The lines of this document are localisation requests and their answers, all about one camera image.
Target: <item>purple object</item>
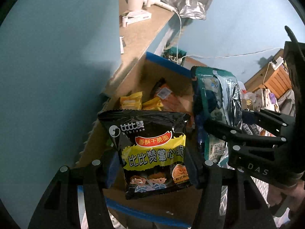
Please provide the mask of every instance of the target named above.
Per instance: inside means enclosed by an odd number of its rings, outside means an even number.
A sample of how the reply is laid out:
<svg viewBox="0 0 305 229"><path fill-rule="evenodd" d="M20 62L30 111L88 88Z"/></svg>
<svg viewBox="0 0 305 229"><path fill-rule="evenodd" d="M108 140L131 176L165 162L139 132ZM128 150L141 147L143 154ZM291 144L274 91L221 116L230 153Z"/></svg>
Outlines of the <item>purple object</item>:
<svg viewBox="0 0 305 229"><path fill-rule="evenodd" d="M276 98L273 93L269 93L269 98L270 98L272 104L276 104Z"/></svg>

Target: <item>yellow label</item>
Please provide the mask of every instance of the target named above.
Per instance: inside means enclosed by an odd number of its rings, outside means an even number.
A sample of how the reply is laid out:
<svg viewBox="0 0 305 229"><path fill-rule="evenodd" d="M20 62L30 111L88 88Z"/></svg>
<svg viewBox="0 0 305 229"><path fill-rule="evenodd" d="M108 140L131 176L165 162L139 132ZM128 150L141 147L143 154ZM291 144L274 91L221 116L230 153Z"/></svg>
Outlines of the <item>yellow label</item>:
<svg viewBox="0 0 305 229"><path fill-rule="evenodd" d="M154 147L139 145L127 146L122 151L122 159L126 161L126 170L146 170L154 166L167 166L174 162L183 162L185 135L172 138L165 144Z"/></svg>

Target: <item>black snack package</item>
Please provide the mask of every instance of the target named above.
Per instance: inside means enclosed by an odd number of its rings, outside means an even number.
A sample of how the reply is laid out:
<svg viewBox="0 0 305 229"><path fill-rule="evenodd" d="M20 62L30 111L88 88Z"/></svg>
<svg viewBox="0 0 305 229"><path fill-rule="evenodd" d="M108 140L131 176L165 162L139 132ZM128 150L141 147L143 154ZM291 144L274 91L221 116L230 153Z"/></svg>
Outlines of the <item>black snack package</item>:
<svg viewBox="0 0 305 229"><path fill-rule="evenodd" d="M185 113L110 110L99 114L123 167L126 199L164 194L190 186L183 164Z"/></svg>

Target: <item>yellow snack wrapper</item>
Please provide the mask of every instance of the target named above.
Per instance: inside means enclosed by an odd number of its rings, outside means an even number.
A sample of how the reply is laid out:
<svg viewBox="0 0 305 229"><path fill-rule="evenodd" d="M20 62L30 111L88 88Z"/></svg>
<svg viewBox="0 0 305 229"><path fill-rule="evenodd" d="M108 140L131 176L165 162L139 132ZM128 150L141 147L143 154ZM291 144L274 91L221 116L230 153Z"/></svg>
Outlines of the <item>yellow snack wrapper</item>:
<svg viewBox="0 0 305 229"><path fill-rule="evenodd" d="M140 110L142 109L143 92L136 92L130 96L121 96L120 104L122 109Z"/></svg>
<svg viewBox="0 0 305 229"><path fill-rule="evenodd" d="M142 110L155 110L155 111L161 111L163 107L162 101L159 97L155 97L148 102L145 102L142 104Z"/></svg>

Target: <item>small white box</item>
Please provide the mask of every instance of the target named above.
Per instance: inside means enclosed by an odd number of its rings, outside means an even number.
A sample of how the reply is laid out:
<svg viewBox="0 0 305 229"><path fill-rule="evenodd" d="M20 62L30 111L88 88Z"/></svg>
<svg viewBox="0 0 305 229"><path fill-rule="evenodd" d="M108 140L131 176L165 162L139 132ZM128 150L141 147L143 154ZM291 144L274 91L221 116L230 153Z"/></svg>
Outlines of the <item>small white box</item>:
<svg viewBox="0 0 305 229"><path fill-rule="evenodd" d="M129 24L151 19L152 14L146 10L132 11L127 13L122 18L122 26L126 27Z"/></svg>

